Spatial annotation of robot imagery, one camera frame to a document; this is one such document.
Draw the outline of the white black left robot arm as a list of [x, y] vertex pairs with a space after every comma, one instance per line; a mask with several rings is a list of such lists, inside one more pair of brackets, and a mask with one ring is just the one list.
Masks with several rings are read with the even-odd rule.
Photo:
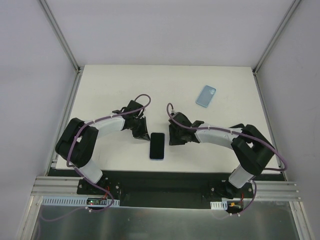
[[99, 138], [123, 130], [130, 130], [135, 139], [149, 141], [145, 108], [131, 100], [126, 107], [114, 110], [106, 117], [88, 122], [72, 118], [59, 138], [55, 152], [67, 161], [69, 167], [89, 180], [90, 191], [96, 195], [102, 194], [106, 188], [105, 181], [101, 179], [103, 172], [92, 160], [96, 142]]

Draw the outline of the lavender phone case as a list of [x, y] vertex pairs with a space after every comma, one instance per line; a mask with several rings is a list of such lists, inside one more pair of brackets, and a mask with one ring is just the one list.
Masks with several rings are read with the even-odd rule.
[[164, 160], [164, 156], [150, 156], [149, 159], [152, 161], [162, 161]]

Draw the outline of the black phone blue edge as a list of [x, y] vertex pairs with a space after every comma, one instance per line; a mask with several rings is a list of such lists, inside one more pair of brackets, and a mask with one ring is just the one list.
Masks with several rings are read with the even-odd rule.
[[150, 135], [150, 156], [164, 156], [165, 155], [165, 134], [160, 132], [153, 132]]

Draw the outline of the light blue phone case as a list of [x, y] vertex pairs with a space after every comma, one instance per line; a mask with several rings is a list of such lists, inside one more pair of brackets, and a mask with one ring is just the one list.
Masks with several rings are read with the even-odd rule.
[[203, 108], [207, 108], [212, 102], [216, 91], [217, 90], [214, 87], [205, 85], [196, 98], [195, 103]]

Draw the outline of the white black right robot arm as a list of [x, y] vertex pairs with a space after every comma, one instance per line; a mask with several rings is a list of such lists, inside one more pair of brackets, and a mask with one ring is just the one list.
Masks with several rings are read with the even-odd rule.
[[221, 128], [200, 120], [190, 122], [181, 112], [170, 113], [169, 145], [187, 143], [213, 144], [233, 150], [239, 165], [225, 182], [215, 187], [217, 192], [226, 192], [233, 198], [242, 193], [247, 182], [263, 172], [275, 154], [273, 146], [253, 125]]

